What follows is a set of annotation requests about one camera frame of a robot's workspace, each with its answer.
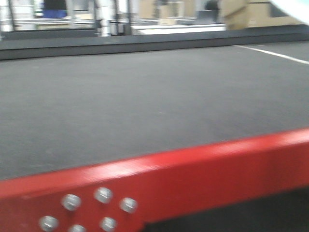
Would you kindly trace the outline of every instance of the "bolt head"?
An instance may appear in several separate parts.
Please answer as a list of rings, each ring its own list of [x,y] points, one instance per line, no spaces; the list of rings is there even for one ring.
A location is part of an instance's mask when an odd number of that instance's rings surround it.
[[[115,219],[111,217],[105,217],[100,224],[100,227],[106,232],[113,232],[117,226]]]
[[[81,225],[72,225],[68,232],[86,232],[86,229],[84,226]]]
[[[52,216],[44,216],[40,218],[39,225],[43,231],[51,232],[58,227],[59,222],[56,218]]]
[[[67,194],[62,199],[62,205],[69,211],[76,210],[82,203],[82,200],[73,194]]]
[[[122,201],[120,202],[120,208],[127,212],[127,213],[134,213],[137,209],[137,202],[132,199],[132,198],[129,198],[129,197],[125,197],[122,199]]]
[[[95,192],[95,198],[104,204],[108,204],[112,199],[112,191],[108,188],[98,188]]]

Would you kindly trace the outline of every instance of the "gray mat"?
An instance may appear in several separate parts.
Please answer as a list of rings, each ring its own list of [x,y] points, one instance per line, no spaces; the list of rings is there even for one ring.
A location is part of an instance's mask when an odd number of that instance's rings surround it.
[[[239,47],[3,61],[0,178],[306,127],[308,77]]]

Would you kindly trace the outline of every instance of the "black edge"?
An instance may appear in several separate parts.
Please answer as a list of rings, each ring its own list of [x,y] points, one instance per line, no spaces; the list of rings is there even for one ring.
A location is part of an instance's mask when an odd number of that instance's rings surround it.
[[[304,25],[167,35],[2,41],[0,60],[309,40]]]

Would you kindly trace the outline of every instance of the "red metal beam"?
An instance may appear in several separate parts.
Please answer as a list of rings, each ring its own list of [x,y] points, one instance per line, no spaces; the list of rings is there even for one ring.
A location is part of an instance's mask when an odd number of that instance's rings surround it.
[[[104,217],[115,232],[140,231],[156,222],[309,185],[309,129],[162,152],[138,158],[0,182],[0,230],[41,232],[43,216],[58,219],[55,232],[80,224],[102,232]],[[110,203],[94,198],[105,187]],[[80,197],[75,211],[61,205]],[[137,201],[129,214],[124,197]]]

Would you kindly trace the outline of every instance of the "white line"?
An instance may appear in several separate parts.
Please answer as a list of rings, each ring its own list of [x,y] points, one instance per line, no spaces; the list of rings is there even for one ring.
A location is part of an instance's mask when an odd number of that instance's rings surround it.
[[[246,46],[241,46],[241,45],[234,45],[234,46],[235,47],[241,47],[241,48],[250,49],[250,50],[253,50],[253,51],[257,51],[257,52],[263,52],[263,53],[270,54],[270,55],[273,55],[273,56],[277,56],[277,57],[281,57],[281,58],[284,58],[284,59],[289,59],[289,60],[292,60],[292,61],[295,61],[295,62],[298,62],[298,63],[309,65],[309,61],[305,61],[305,60],[302,60],[302,59],[297,59],[297,58],[286,56],[286,55],[282,55],[282,54],[279,54],[279,53],[269,52],[269,51],[266,51],[266,50],[261,50],[261,49],[257,49],[257,48],[253,48],[253,47],[246,47]]]

